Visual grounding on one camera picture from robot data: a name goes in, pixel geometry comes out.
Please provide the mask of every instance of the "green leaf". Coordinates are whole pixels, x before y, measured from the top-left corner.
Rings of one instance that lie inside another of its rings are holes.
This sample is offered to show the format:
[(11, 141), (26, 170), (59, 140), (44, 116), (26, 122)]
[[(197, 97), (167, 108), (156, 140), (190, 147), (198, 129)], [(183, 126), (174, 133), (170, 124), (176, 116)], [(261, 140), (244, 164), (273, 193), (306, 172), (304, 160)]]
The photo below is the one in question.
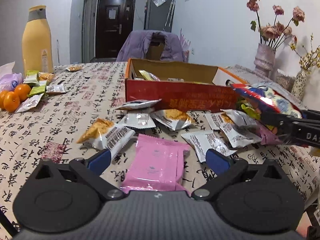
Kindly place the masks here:
[(256, 31), (256, 27), (257, 27), (257, 23), (256, 23), (256, 21), (251, 21), (251, 22), (250, 22), (250, 24), (251, 24), (250, 29), (251, 29), (251, 30), (253, 30), (253, 31), (255, 32), (255, 31)]
[(293, 21), (294, 25), (296, 25), (296, 26), (299, 25), (299, 21), (297, 21), (297, 20), (295, 20), (295, 19), (293, 19), (292, 21)]

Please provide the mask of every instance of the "door frame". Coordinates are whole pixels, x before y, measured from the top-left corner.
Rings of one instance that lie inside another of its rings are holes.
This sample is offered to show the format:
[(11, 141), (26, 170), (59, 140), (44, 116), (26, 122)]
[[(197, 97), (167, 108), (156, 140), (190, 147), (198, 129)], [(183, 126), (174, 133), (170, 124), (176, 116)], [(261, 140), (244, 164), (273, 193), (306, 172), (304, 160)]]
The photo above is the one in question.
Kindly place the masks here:
[[(133, 30), (133, 23), (134, 23), (134, 14), (135, 14), (135, 10), (136, 10), (136, 0), (133, 0), (133, 6), (132, 6), (132, 11), (133, 11), (133, 14), (132, 14), (132, 30)], [(95, 46), (94, 46), (94, 57), (96, 58), (96, 39), (97, 39), (97, 21), (98, 21), (98, 19), (99, 19), (99, 14), (98, 14), (98, 11), (99, 11), (99, 7), (100, 7), (100, 0), (97, 0), (97, 8), (96, 8), (96, 26), (95, 26)]]
[[(90, 23), (89, 23), (89, 32), (91, 30), (91, 14), (92, 14), (92, 4), (91, 2), (91, 12), (90, 12)], [(82, 28), (81, 28), (81, 61), (84, 63), (84, 25), (85, 25), (85, 9), (87, 5), (87, 0), (83, 2), (83, 11), (82, 11)]]

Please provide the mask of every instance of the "purple jacket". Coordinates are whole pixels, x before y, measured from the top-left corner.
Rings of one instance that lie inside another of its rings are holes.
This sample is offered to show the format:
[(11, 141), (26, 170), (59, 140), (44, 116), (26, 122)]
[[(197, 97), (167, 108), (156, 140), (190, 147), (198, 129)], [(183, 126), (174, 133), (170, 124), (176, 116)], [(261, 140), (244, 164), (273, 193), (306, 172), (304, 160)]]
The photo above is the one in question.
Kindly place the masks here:
[(116, 61), (128, 61), (129, 58), (145, 58), (153, 36), (165, 40), (161, 61), (185, 61), (176, 34), (151, 30), (132, 31), (122, 46)]

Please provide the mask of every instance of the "cardboard box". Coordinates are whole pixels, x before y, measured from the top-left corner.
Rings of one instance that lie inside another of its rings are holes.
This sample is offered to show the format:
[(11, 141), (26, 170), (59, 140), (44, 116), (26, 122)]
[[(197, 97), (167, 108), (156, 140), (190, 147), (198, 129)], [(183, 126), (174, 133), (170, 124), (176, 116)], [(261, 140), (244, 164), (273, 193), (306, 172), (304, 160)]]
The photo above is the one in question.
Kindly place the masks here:
[[(184, 112), (188, 110), (219, 112), (221, 108), (234, 109), (238, 95), (230, 87), (212, 84), (218, 69), (216, 66), (176, 61), (129, 59), (125, 72), (126, 101), (161, 98), (162, 100), (156, 105), (157, 110), (175, 108)], [(139, 70), (151, 72), (161, 81), (134, 80), (137, 77), (142, 78)], [(168, 81), (169, 78), (180, 78), (183, 82)]]

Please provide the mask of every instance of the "dark brown door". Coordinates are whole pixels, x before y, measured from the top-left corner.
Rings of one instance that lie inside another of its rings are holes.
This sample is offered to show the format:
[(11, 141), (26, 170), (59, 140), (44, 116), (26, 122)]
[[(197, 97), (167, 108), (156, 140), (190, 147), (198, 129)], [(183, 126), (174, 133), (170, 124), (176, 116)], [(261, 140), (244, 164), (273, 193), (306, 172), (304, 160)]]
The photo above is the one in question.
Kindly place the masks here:
[(96, 58), (114, 58), (133, 28), (135, 0), (98, 0)]

